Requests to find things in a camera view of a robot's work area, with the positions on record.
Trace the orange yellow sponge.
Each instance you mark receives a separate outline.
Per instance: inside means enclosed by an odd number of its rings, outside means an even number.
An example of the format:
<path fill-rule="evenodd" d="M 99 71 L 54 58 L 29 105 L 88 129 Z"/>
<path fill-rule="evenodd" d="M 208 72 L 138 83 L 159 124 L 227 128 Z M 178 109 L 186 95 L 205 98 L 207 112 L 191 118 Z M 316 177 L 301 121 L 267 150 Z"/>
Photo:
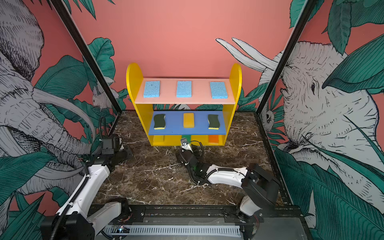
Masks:
<path fill-rule="evenodd" d="M 208 136 L 208 142 L 209 142 L 209 144 L 218 144 L 219 143 L 219 136 L 218 135 L 209 135 Z"/>

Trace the dark green sponge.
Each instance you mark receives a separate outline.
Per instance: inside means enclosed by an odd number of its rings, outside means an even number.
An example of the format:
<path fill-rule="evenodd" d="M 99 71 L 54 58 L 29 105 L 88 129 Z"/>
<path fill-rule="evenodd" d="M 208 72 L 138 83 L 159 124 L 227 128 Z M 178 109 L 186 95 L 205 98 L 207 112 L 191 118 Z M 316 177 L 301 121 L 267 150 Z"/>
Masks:
<path fill-rule="evenodd" d="M 163 130 L 166 128 L 165 118 L 165 114 L 156 114 L 154 116 L 154 130 Z"/>
<path fill-rule="evenodd" d="M 209 114 L 208 115 L 208 122 L 209 122 L 209 130 L 219 130 L 220 129 L 220 121 L 219 121 L 219 115 L 215 114 Z"/>

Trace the blue sponge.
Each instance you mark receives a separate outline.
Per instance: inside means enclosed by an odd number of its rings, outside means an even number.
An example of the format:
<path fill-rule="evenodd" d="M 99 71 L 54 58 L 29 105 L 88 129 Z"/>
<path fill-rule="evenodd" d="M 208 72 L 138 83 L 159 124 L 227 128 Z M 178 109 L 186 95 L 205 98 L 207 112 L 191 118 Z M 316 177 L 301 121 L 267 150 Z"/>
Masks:
<path fill-rule="evenodd" d="M 192 97 L 192 82 L 178 81 L 177 82 L 177 98 L 191 98 L 191 97 Z"/>
<path fill-rule="evenodd" d="M 160 96 L 160 81 L 146 81 L 143 97 L 158 98 Z"/>
<path fill-rule="evenodd" d="M 210 82 L 212 99 L 227 99 L 228 93 L 225 82 Z"/>

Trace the bright green sponge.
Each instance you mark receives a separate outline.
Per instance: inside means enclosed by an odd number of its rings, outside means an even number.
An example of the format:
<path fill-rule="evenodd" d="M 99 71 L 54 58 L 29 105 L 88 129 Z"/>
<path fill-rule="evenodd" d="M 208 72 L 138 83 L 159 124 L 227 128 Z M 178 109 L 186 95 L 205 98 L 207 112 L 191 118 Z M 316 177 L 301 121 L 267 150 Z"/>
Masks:
<path fill-rule="evenodd" d="M 191 135 L 182 135 L 182 139 L 186 139 L 187 142 L 191 142 L 192 136 Z"/>

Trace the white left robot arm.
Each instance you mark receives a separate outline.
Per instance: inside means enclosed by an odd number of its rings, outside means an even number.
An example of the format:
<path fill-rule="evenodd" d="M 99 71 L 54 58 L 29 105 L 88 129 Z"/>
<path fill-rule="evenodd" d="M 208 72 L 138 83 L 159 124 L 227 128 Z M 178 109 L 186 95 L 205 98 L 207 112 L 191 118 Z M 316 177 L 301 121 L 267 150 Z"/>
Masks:
<path fill-rule="evenodd" d="M 101 150 L 84 164 L 85 176 L 75 192 L 52 217 L 42 221 L 44 240 L 93 240 L 113 220 L 129 220 L 133 211 L 126 198 L 116 198 L 89 214 L 92 202 L 103 182 L 117 165 L 133 156 L 121 138 L 112 134 L 100 140 Z"/>

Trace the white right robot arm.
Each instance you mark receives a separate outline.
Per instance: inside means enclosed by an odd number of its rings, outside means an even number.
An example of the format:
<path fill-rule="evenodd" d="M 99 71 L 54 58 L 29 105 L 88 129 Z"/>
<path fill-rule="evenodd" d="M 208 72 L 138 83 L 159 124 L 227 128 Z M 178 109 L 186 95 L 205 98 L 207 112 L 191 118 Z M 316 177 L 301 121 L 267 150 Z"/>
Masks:
<path fill-rule="evenodd" d="M 242 214 L 250 217 L 258 211 L 275 208 L 280 181 L 258 164 L 242 168 L 210 165 L 200 162 L 191 150 L 184 148 L 179 149 L 176 157 L 198 186 L 221 184 L 242 189 L 246 193 L 239 206 Z"/>

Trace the yellow pink blue shelf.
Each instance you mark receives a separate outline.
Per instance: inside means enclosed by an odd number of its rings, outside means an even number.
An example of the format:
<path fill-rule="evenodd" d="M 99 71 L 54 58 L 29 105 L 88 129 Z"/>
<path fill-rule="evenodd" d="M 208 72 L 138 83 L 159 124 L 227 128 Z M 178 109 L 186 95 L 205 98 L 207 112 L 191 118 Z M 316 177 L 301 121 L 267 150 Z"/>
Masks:
<path fill-rule="evenodd" d="M 144 98 L 146 81 L 160 81 L 160 96 Z M 192 97 L 177 98 L 177 82 L 192 82 Z M 180 79 L 180 78 L 144 78 L 138 64 L 132 63 L 126 73 L 127 89 L 151 146 L 179 146 L 182 135 L 191 135 L 192 142 L 201 142 L 204 146 L 224 146 L 228 138 L 233 117 L 242 90 L 242 69 L 234 64 L 228 79 Z M 212 99 L 210 82 L 225 82 L 227 99 Z M 192 112 L 195 127 L 183 127 L 183 114 Z M 166 115 L 166 128 L 154 130 L 154 116 Z M 220 129 L 209 130 L 208 115 L 219 115 Z M 154 136 L 164 135 L 163 143 L 154 143 Z M 209 144 L 208 136 L 218 135 L 218 144 Z"/>

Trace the white vent strip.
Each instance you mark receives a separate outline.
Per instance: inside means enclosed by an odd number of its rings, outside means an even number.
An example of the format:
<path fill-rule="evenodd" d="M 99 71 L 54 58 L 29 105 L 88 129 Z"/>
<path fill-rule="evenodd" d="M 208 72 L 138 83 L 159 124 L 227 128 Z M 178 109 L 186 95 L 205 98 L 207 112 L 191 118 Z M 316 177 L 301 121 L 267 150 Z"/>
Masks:
<path fill-rule="evenodd" d="M 239 226 L 109 225 L 110 236 L 214 236 L 241 238 Z"/>

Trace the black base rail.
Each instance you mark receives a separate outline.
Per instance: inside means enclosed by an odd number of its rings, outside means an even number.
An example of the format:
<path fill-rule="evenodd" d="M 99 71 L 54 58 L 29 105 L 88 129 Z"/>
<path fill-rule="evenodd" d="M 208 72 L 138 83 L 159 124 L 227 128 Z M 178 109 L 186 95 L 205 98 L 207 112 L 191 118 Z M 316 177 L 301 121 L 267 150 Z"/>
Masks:
<path fill-rule="evenodd" d="M 132 217 L 109 225 L 239 226 L 242 237 L 214 236 L 110 236 L 97 240 L 311 240 L 310 230 L 298 207 L 277 207 L 239 217 L 235 205 L 130 205 Z"/>

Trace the black left frame post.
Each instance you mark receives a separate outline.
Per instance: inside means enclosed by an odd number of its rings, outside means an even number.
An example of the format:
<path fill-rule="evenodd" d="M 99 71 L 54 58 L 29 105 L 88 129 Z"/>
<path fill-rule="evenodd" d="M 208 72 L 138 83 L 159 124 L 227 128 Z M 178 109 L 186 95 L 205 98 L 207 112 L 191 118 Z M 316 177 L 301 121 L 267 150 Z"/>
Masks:
<path fill-rule="evenodd" d="M 79 29 L 74 23 L 64 2 L 58 1 L 58 0 L 52 0 L 51 3 L 55 8 L 56 12 L 58 13 L 60 19 L 64 23 L 65 27 L 69 31 L 72 39 L 76 43 L 83 57 L 85 58 L 87 64 L 91 69 L 91 72 L 95 75 L 96 79 L 98 80 L 101 87 L 105 91 L 105 94 L 107 95 L 108 99 L 112 103 L 113 107 L 115 108 L 118 114 L 121 114 L 123 111 L 120 108 L 120 105 L 118 104 L 116 98 L 112 94 L 112 91 L 109 85 L 107 84 L 101 69 L 99 68 L 95 58 L 93 57 L 88 45 L 85 43 L 84 38 L 82 37 L 81 33 L 79 32 Z"/>

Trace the black frame post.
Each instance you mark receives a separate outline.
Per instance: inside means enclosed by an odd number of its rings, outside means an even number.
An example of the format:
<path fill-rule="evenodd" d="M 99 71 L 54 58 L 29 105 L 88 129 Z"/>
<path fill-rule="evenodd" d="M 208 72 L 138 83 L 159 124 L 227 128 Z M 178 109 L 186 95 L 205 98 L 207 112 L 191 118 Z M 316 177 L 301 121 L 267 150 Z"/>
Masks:
<path fill-rule="evenodd" d="M 287 64 L 287 62 L 291 56 L 291 53 L 293 52 L 295 45 L 296 45 L 297 41 L 299 40 L 299 38 L 303 32 L 303 29 L 304 29 L 305 25 L 307 24 L 307 21 L 311 15 L 312 11 L 314 10 L 317 2 L 318 1 L 315 1 L 315 0 L 309 0 L 309 1 L 305 2 L 305 5 L 301 11 L 300 17 L 299 17 L 299 19 L 298 19 L 298 21 L 294 27 L 294 30 L 293 30 L 291 37 L 287 43 L 287 46 L 283 51 L 283 54 L 282 54 L 281 59 L 278 63 L 278 66 L 274 70 L 274 74 L 271 78 L 271 81 L 269 82 L 268 87 L 266 89 L 266 92 L 262 98 L 262 101 L 261 101 L 259 107 L 257 108 L 257 111 L 256 111 L 257 116 L 261 115 L 262 110 L 264 109 L 269 96 L 271 95 L 277 81 L 280 79 L 281 74 L 282 74 L 282 72 L 283 72 L 283 70 L 284 70 L 284 68 L 285 68 L 285 66 L 286 66 L 286 64 Z"/>
<path fill-rule="evenodd" d="M 112 94 L 112 91 L 109 85 L 107 84 L 101 69 L 99 68 L 95 58 L 93 57 L 88 45 L 85 43 L 84 38 L 82 37 L 81 33 L 79 32 L 79 29 L 74 23 L 64 2 L 58 1 L 58 0 L 52 0 L 51 3 L 55 8 L 56 12 L 58 13 L 60 19 L 64 23 L 65 27 L 69 31 L 72 39 L 76 43 L 83 57 L 85 58 L 87 64 L 91 69 L 91 72 L 95 75 L 96 79 L 98 80 L 101 87 L 105 91 L 105 94 L 107 95 L 108 99 L 112 103 L 113 107 L 115 108 L 118 114 L 121 114 L 123 111 L 120 108 L 120 105 L 118 104 L 116 98 Z"/>

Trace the black right frame post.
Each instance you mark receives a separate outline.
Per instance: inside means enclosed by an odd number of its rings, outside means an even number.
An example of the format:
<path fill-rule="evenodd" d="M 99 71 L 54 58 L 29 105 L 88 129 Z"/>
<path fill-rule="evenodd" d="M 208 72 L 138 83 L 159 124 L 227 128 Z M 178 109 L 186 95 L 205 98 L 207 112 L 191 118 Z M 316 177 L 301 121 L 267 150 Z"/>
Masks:
<path fill-rule="evenodd" d="M 287 64 L 287 62 L 291 56 L 291 53 L 293 52 L 295 45 L 296 45 L 297 41 L 299 40 L 299 38 L 303 32 L 303 29 L 304 29 L 305 25 L 307 24 L 307 21 L 311 15 L 312 11 L 314 10 L 317 2 L 318 1 L 315 1 L 315 0 L 309 0 L 309 1 L 305 2 L 305 5 L 301 11 L 300 17 L 299 17 L 299 19 L 298 19 L 298 21 L 294 27 L 294 30 L 293 30 L 291 37 L 287 43 L 287 46 L 283 51 L 283 54 L 282 54 L 281 59 L 278 63 L 278 66 L 274 70 L 274 74 L 271 78 L 271 81 L 269 82 L 268 87 L 266 89 L 266 92 L 262 98 L 262 101 L 261 101 L 259 107 L 257 108 L 257 111 L 256 111 L 257 116 L 261 115 L 262 110 L 264 109 L 269 96 L 271 95 L 277 81 L 280 79 L 281 74 L 282 74 L 282 72 L 283 72 L 283 70 L 284 70 L 284 68 L 285 68 L 285 66 L 286 66 L 286 64 Z"/>

